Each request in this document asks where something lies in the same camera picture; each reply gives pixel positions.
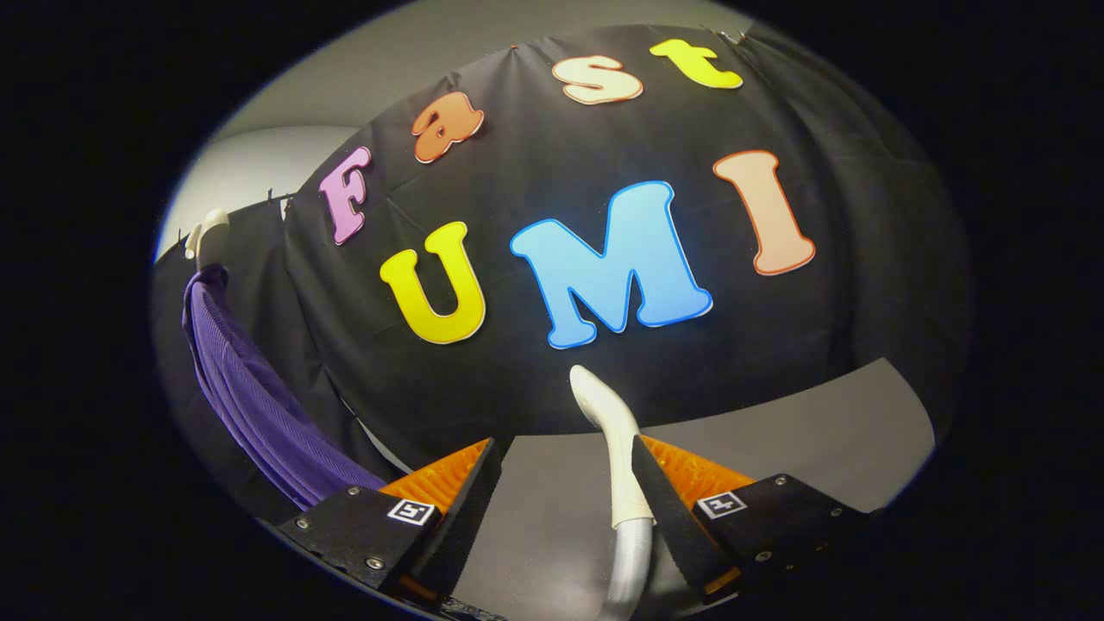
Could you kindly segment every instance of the blue letter m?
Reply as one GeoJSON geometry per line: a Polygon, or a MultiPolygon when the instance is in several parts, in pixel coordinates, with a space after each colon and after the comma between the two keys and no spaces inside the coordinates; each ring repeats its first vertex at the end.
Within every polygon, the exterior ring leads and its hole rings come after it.
{"type": "Polygon", "coordinates": [[[629,186],[609,200],[605,253],[598,254],[556,220],[526,227],[510,240],[513,254],[529,261],[544,296],[556,349],[586,345],[597,328],[584,322],[574,294],[607,328],[625,330],[633,277],[640,287],[636,318],[648,327],[704,315],[713,297],[690,273],[671,221],[675,191],[664,181],[629,186]]]}

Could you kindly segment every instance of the white hook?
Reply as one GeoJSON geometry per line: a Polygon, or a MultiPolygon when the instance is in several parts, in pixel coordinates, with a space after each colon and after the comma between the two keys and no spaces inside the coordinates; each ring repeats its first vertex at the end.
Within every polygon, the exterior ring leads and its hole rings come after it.
{"type": "Polygon", "coordinates": [[[212,209],[203,218],[203,222],[192,227],[192,232],[184,242],[184,259],[195,260],[197,272],[208,265],[222,263],[229,238],[230,218],[225,211],[212,209]]]}
{"type": "Polygon", "coordinates": [[[633,412],[612,388],[582,366],[572,367],[569,379],[578,409],[606,436],[613,527],[640,517],[655,522],[640,484],[633,476],[633,438],[640,433],[633,412]]]}

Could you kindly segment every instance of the purple cloth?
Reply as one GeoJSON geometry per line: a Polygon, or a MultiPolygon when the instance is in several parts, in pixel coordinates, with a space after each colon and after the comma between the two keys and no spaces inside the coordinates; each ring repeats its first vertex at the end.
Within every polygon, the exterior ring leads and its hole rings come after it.
{"type": "Polygon", "coordinates": [[[203,394],[234,440],[300,509],[359,485],[386,483],[326,438],[226,309],[226,269],[198,272],[184,290],[183,328],[203,394]]]}

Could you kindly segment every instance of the letter u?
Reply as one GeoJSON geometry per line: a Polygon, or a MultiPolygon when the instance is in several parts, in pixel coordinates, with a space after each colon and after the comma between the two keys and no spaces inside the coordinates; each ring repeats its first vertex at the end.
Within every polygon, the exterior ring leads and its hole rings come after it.
{"type": "Polygon", "coordinates": [[[437,345],[456,343],[470,337],[482,326],[487,313],[482,291],[471,262],[464,250],[468,228],[464,222],[449,222],[425,239],[425,250],[440,257],[458,302],[452,315],[438,315],[429,306],[414,266],[417,253],[404,250],[380,266],[380,277],[391,285],[399,309],[418,337],[437,345]]]}

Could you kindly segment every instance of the orange letter a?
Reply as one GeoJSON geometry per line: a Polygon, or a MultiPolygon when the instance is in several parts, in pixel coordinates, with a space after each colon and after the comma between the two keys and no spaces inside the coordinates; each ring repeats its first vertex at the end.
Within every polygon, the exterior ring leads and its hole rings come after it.
{"type": "Polygon", "coordinates": [[[417,115],[411,134],[418,137],[414,157],[429,164],[445,155],[453,143],[463,143],[482,125],[482,110],[471,109],[468,96],[459,91],[448,93],[426,106],[417,115]]]}

